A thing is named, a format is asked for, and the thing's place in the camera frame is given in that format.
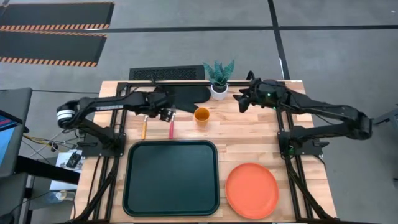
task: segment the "concrete floor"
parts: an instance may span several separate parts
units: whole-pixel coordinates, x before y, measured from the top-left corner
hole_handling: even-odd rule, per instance
[[[74,2],[33,1],[17,2]],[[115,0],[111,28],[180,26],[270,26],[265,0]],[[398,24],[395,0],[275,0],[280,26]],[[291,79],[307,94],[357,107],[370,117],[396,107],[398,30],[281,32]],[[196,65],[236,60],[233,78],[282,78],[273,31],[110,34],[96,68],[0,63],[0,89],[99,91],[103,80],[126,80],[134,67]],[[51,138],[60,129],[55,109],[84,95],[33,93],[27,120],[32,135]],[[324,122],[314,118],[315,125]],[[327,174],[342,220],[396,223],[398,143],[389,124],[368,141],[331,139],[324,149]],[[31,149],[22,145],[21,154]],[[44,152],[52,157],[53,153]],[[64,222],[70,204],[36,210],[32,223]]]

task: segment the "succulent plant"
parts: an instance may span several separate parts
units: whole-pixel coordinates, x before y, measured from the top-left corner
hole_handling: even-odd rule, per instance
[[[225,68],[223,68],[222,63],[218,63],[217,61],[214,62],[214,69],[206,63],[203,63],[203,66],[209,74],[209,81],[212,84],[225,86],[234,71],[235,60],[232,60]]]

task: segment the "white cylinder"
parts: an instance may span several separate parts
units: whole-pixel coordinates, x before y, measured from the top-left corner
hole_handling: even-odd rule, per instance
[[[226,95],[228,94],[228,85],[226,86],[226,89],[224,92],[222,93],[217,93],[216,91],[214,91],[213,89],[213,85],[211,85],[211,97],[213,97],[215,100],[223,100]]]

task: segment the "orange plate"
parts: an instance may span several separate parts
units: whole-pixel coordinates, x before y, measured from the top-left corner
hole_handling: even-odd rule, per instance
[[[245,218],[260,219],[274,211],[278,184],[267,168],[252,162],[235,167],[225,185],[226,199]]]

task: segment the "wooden table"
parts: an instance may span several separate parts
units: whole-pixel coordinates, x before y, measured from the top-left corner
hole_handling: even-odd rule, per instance
[[[118,82],[105,81],[102,84],[100,97],[114,96]],[[302,81],[286,81],[286,85],[300,93],[304,93]],[[133,112],[127,113],[125,133],[127,141],[125,156],[122,156],[119,163],[116,191],[114,193],[111,222],[291,222],[295,221],[292,199],[290,196],[289,184],[285,162],[280,158],[279,146],[276,132],[279,127],[275,110],[250,106],[244,113],[240,113],[238,103],[232,94],[238,93],[242,87],[231,86],[228,96],[222,101],[210,99],[206,103],[197,104],[210,110],[210,121],[206,130],[198,129],[193,121],[193,115],[177,110],[174,124],[175,139],[206,139],[213,142],[218,150],[218,169],[220,178],[219,209],[210,216],[202,217],[131,217],[122,208],[122,197],[124,188],[124,177],[126,173],[127,153],[130,147],[140,141],[143,116],[136,116]],[[138,91],[152,91],[152,87],[140,87]],[[96,113],[94,122],[100,126],[109,126],[111,112],[104,111]],[[293,115],[294,124],[306,128],[312,127],[312,117],[309,114]],[[147,140],[168,140],[170,124],[156,119],[149,119],[147,124]],[[80,214],[86,207],[91,179],[94,173],[97,158],[87,158],[81,171],[80,182],[76,193],[76,213]],[[303,168],[309,191],[318,203],[331,216],[336,215],[333,200],[330,193],[328,179],[323,164],[313,156],[302,156]],[[232,169],[244,162],[257,162],[267,167],[277,180],[279,186],[279,202],[274,212],[262,220],[248,220],[239,216],[226,201],[225,181]],[[101,172],[101,163],[94,183],[92,196],[95,194]],[[301,214],[305,217],[305,207],[302,194],[297,189],[300,200]],[[101,203],[100,218],[104,217],[106,199],[108,192],[105,192]]]

